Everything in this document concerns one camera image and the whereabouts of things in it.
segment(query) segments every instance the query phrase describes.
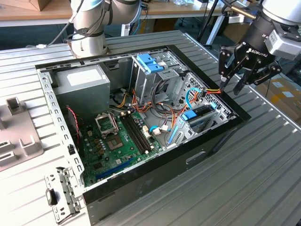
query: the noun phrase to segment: wooden table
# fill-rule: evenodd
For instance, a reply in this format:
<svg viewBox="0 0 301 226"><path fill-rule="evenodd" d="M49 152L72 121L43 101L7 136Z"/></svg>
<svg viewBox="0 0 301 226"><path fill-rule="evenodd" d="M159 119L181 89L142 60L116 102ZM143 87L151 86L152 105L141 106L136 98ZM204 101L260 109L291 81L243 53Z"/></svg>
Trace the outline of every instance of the wooden table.
<svg viewBox="0 0 301 226"><path fill-rule="evenodd" d="M179 18L203 16L205 7L193 4L177 6L172 2L151 2L148 8L148 19ZM41 12L24 8L2 5L0 8L0 27L27 26L43 24L65 24L71 17L72 10L68 0L52 0ZM221 15L217 9L214 16ZM145 12L141 12L141 19L145 18Z"/></svg>

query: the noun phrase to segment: ram slot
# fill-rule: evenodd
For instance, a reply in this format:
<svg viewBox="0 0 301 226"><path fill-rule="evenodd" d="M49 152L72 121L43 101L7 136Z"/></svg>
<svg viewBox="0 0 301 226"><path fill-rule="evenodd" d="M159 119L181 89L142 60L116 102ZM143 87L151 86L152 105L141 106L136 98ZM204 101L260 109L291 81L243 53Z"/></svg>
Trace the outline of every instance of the ram slot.
<svg viewBox="0 0 301 226"><path fill-rule="evenodd" d="M149 143L146 141L131 116L121 118L121 122L126 127L129 136L131 137L141 154L144 154L145 151L151 150Z"/></svg>

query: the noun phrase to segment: blue drive bay bracket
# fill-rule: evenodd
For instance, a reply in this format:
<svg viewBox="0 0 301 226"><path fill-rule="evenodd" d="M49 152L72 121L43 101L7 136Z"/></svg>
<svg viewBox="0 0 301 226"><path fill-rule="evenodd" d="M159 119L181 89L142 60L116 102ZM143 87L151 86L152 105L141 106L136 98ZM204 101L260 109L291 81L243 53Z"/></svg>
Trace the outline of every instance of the blue drive bay bracket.
<svg viewBox="0 0 301 226"><path fill-rule="evenodd" d="M139 54L137 55L137 60L149 73L155 73L164 70L164 67L159 66L156 60L149 54Z"/></svg>

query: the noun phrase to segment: chip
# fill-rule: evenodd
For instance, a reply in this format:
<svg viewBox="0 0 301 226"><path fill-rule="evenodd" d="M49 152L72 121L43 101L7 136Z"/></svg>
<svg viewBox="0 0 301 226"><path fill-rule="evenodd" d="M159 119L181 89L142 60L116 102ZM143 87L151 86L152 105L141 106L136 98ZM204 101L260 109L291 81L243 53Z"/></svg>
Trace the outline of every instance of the chip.
<svg viewBox="0 0 301 226"><path fill-rule="evenodd" d="M123 146L123 143L122 143L119 135L110 136L110 137L106 138L105 141L107 142L109 149L111 151Z"/></svg>
<svg viewBox="0 0 301 226"><path fill-rule="evenodd" d="M101 162L94 164L94 169L96 170L100 169L101 167L103 167Z"/></svg>

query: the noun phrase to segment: metal rail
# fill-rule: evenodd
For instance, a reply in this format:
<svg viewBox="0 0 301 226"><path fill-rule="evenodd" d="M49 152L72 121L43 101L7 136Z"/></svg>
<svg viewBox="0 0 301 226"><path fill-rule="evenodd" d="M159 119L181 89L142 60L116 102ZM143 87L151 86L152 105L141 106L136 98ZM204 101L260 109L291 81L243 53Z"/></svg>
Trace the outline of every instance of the metal rail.
<svg viewBox="0 0 301 226"><path fill-rule="evenodd" d="M176 45L215 82L216 58L180 31L108 39L112 53ZM26 102L45 153L0 173L2 225L55 226L44 175L66 162L34 65L72 59L67 45L0 52L0 104ZM252 119L220 152L100 225L296 225L301 218L300 127L252 88L234 96ZM64 225L88 226L84 212Z"/></svg>

